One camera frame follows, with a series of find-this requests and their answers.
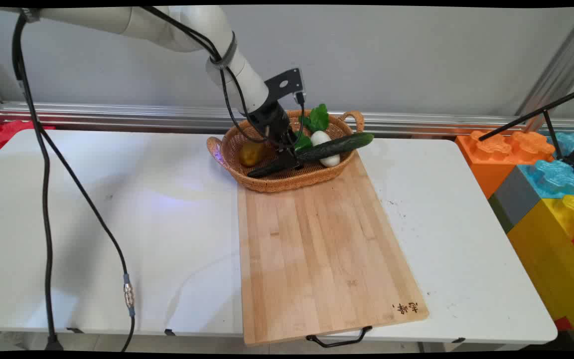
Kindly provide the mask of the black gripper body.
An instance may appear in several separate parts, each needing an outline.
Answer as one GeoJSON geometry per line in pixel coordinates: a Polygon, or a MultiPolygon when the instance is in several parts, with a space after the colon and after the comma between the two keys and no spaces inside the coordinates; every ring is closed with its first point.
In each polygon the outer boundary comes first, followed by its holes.
{"type": "Polygon", "coordinates": [[[273,145],[292,145],[293,132],[289,116],[278,101],[267,102],[251,112],[249,123],[257,130],[262,140],[269,138],[273,145]]]}

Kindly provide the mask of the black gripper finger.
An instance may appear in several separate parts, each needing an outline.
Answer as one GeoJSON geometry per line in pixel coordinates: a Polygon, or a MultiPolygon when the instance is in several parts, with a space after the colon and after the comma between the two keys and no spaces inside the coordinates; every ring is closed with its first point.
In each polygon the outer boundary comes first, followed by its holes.
{"type": "Polygon", "coordinates": [[[276,161],[285,161],[287,158],[287,143],[285,141],[266,140],[271,147],[276,161]]]}
{"type": "Polygon", "coordinates": [[[283,156],[283,163],[287,170],[301,170],[303,165],[296,154],[296,144],[300,141],[301,131],[286,131],[283,134],[283,144],[285,145],[286,154],[283,156]]]}

